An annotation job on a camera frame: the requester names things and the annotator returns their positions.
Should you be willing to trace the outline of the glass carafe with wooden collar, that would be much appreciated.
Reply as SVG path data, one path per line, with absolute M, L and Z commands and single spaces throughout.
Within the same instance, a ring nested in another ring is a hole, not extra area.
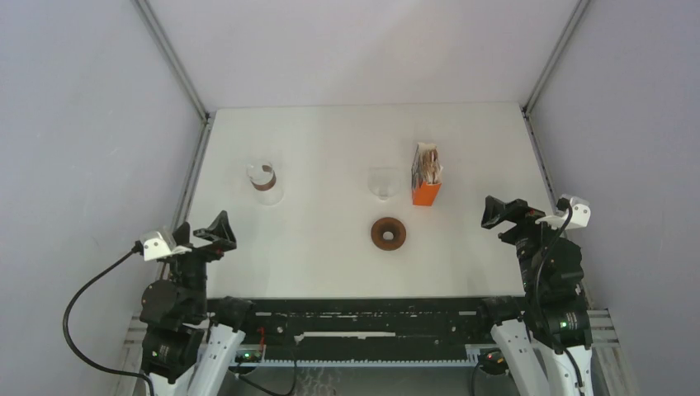
M 253 197 L 259 204 L 274 206 L 282 201 L 284 190 L 270 161 L 253 160 L 246 164 L 245 169 L 253 187 Z

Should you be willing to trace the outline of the clear glass ribbed dripper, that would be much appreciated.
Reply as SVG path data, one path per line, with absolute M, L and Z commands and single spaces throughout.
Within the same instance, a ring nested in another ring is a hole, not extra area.
M 372 167 L 368 171 L 367 186 L 379 200 L 389 200 L 400 191 L 400 170 L 395 167 Z

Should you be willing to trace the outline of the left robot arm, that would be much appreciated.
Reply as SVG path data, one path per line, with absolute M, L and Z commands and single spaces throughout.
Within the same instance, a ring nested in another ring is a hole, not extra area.
M 173 232 L 140 237 L 143 259 L 170 268 L 168 278 L 148 285 L 141 297 L 140 322 L 146 326 L 141 370 L 149 394 L 218 394 L 241 344 L 257 336 L 251 301 L 224 297 L 215 312 L 208 309 L 207 266 L 236 247 L 224 210 L 206 228 L 183 223 Z

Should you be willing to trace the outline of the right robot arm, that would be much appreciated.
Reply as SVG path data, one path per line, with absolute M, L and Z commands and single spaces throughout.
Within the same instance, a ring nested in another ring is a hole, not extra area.
M 521 395 L 593 394 L 592 330 L 582 289 L 579 245 L 565 232 L 589 225 L 592 210 L 577 196 L 563 195 L 553 214 L 525 200 L 485 198 L 480 225 L 515 248 L 525 295 L 489 297 L 477 311 L 477 332 L 496 347 L 479 357 L 486 374 L 509 374 Z

